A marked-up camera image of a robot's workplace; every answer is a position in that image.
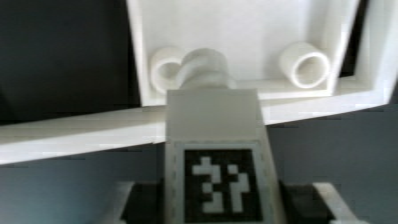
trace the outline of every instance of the dark background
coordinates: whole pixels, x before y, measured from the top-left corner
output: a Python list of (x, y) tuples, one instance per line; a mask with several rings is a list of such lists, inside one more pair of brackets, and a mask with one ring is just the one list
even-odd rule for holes
[(0, 0), (0, 124), (141, 106), (125, 0)]
[[(132, 62), (123, 0), (0, 0), (4, 124), (141, 106)], [(376, 224), (398, 223), (397, 95), (385, 107), (267, 127), (282, 179), (333, 182)], [(0, 166), (0, 222), (93, 223), (116, 182), (162, 177), (162, 153), (145, 145)]]

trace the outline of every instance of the white cylindrical peg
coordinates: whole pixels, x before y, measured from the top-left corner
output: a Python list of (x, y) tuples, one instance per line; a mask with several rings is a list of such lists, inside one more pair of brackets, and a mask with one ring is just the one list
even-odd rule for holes
[(175, 48), (162, 48), (152, 58), (152, 84), (155, 90), (166, 94), (177, 89), (177, 74), (182, 67), (186, 52)]
[(303, 89), (315, 88), (331, 73), (328, 55), (306, 42), (292, 44), (285, 49), (280, 67), (294, 85)]

